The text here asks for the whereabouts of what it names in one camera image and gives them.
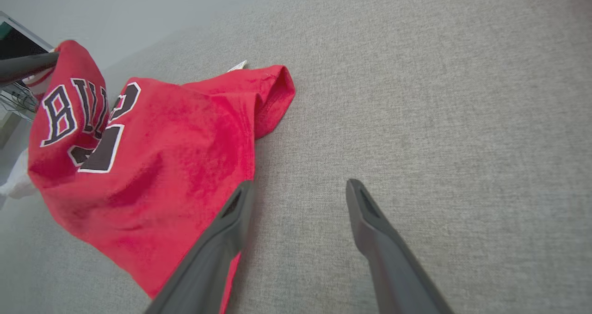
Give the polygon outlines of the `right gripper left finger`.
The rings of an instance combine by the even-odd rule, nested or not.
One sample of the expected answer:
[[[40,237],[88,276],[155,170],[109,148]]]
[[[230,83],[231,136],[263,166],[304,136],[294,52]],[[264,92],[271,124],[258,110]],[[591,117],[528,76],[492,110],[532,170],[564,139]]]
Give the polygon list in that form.
[[[146,314],[220,314],[233,260],[245,247],[254,184],[240,183],[185,255]]]

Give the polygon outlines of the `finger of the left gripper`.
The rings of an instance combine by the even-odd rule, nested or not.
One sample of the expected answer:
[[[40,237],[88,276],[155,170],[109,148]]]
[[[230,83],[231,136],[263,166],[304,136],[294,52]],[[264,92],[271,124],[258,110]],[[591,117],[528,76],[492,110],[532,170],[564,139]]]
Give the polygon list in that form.
[[[0,86],[5,87],[46,69],[55,67],[59,52],[27,55],[0,61]]]

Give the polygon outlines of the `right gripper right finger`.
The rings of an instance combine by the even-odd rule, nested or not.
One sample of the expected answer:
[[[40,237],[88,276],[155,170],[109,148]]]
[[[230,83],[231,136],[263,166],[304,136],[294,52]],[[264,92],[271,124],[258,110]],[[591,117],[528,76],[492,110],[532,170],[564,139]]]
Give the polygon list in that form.
[[[451,307],[361,181],[347,180],[346,202],[354,242],[368,260],[379,312],[452,314]]]

